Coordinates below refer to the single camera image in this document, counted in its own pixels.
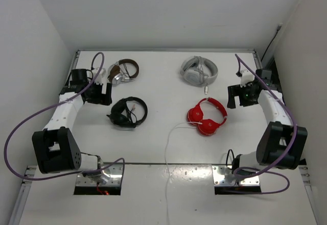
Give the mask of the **red headphones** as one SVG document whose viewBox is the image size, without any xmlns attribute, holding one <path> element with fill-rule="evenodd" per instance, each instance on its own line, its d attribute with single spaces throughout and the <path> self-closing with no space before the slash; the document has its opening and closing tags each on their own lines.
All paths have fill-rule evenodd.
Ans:
<svg viewBox="0 0 327 225">
<path fill-rule="evenodd" d="M 202 104 L 211 105 L 213 109 L 203 112 Z M 203 136 L 214 135 L 217 129 L 225 124 L 227 117 L 225 107 L 212 97 L 203 98 L 194 107 L 190 108 L 186 114 L 189 124 L 195 126 Z"/>
</svg>

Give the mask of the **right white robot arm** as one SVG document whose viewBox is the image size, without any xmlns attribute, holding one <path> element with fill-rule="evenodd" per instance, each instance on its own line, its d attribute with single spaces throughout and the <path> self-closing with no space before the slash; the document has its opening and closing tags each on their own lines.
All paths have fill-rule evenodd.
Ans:
<svg viewBox="0 0 327 225">
<path fill-rule="evenodd" d="M 293 129 L 291 117 L 284 109 L 283 95 L 277 84 L 271 80 L 271 71 L 258 69 L 251 73 L 248 69 L 236 73 L 241 81 L 229 86 L 228 103 L 230 109 L 236 107 L 235 97 L 240 106 L 260 105 L 267 122 L 256 151 L 237 155 L 231 170 L 225 176 L 229 181 L 240 181 L 246 176 L 271 165 L 280 156 L 283 158 L 275 165 L 278 169 L 295 169 L 301 160 L 308 136 L 307 129 Z"/>
</svg>

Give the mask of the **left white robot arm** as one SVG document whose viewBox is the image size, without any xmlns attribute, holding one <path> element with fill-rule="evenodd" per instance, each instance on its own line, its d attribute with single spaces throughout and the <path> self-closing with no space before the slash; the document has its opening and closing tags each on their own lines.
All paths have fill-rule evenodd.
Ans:
<svg viewBox="0 0 327 225">
<path fill-rule="evenodd" d="M 103 68 L 73 69 L 64 84 L 59 103 L 43 130 L 34 132 L 32 143 L 43 174 L 78 171 L 87 177 L 100 176 L 100 157 L 82 153 L 72 134 L 78 112 L 85 103 L 109 106 L 112 85 Z"/>
</svg>

